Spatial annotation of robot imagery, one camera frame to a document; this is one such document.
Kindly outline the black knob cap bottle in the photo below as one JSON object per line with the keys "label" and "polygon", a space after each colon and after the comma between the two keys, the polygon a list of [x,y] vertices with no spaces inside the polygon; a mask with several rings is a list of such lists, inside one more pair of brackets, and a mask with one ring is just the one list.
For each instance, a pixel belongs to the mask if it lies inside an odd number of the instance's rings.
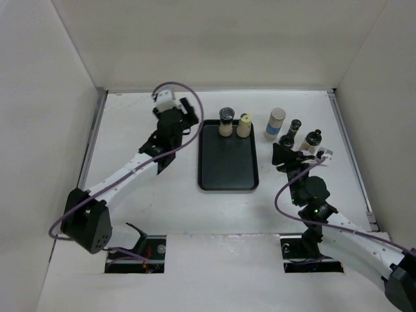
{"label": "black knob cap bottle", "polygon": [[308,151],[312,154],[316,152],[320,143],[322,142],[322,131],[320,129],[316,129],[314,131],[309,132],[304,141],[302,142],[301,146],[299,147],[300,151]]}

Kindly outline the silver lid blue label jar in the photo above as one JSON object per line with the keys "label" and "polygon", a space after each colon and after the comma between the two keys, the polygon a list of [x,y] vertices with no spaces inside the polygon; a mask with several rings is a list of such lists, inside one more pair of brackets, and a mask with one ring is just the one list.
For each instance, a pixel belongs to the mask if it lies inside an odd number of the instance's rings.
{"label": "silver lid blue label jar", "polygon": [[270,112],[264,136],[267,140],[275,140],[286,118],[286,112],[282,108],[274,108]]}

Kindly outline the yellow cap spice bottle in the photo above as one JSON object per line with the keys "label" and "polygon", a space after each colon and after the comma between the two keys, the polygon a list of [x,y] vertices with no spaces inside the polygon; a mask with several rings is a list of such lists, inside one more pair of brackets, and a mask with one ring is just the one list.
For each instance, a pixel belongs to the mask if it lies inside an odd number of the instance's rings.
{"label": "yellow cap spice bottle", "polygon": [[243,113],[240,116],[239,124],[237,126],[237,136],[240,138],[247,138],[250,136],[252,130],[252,116]]}

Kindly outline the black cap spice bottle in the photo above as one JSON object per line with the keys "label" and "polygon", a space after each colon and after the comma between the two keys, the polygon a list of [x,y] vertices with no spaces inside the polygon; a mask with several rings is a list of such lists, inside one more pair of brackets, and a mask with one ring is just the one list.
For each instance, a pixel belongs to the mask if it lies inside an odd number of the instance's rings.
{"label": "black cap spice bottle", "polygon": [[282,135],[278,141],[281,147],[291,150],[294,146],[294,137],[290,134]]}

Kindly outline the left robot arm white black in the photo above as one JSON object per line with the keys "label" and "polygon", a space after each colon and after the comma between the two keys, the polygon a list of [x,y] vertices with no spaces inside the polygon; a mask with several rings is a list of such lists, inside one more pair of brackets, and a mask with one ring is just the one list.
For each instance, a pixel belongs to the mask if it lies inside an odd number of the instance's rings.
{"label": "left robot arm white black", "polygon": [[183,136],[199,122],[187,98],[176,100],[168,92],[156,95],[153,113],[157,128],[130,161],[88,190],[75,188],[68,195],[60,230],[90,254],[113,248],[123,248],[131,259],[145,254],[143,232],[131,222],[114,225],[111,216],[126,197],[173,162]]}

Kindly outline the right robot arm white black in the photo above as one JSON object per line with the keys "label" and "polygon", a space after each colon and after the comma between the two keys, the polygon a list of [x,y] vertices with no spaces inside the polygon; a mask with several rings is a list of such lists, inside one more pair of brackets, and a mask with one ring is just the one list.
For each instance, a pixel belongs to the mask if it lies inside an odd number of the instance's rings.
{"label": "right robot arm white black", "polygon": [[309,172],[330,158],[323,149],[317,155],[273,145],[272,164],[287,175],[279,190],[289,190],[297,216],[287,218],[307,226],[302,251],[337,260],[373,282],[400,311],[415,310],[415,249],[364,232],[328,203],[330,192],[324,180]]}

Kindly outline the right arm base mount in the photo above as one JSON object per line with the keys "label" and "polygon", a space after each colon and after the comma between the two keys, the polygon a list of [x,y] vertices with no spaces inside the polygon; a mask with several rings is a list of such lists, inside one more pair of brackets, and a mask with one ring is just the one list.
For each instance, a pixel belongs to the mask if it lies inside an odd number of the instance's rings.
{"label": "right arm base mount", "polygon": [[301,233],[279,236],[283,270],[288,274],[343,273],[343,264],[319,252],[315,242]]}

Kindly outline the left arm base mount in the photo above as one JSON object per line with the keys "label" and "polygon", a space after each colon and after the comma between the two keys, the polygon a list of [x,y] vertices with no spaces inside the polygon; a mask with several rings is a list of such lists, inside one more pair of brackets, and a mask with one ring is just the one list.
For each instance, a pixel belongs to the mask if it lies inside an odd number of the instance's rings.
{"label": "left arm base mount", "polygon": [[136,244],[130,248],[107,253],[104,273],[106,274],[163,274],[166,257],[166,235],[148,235],[131,223],[126,223],[134,234]]}

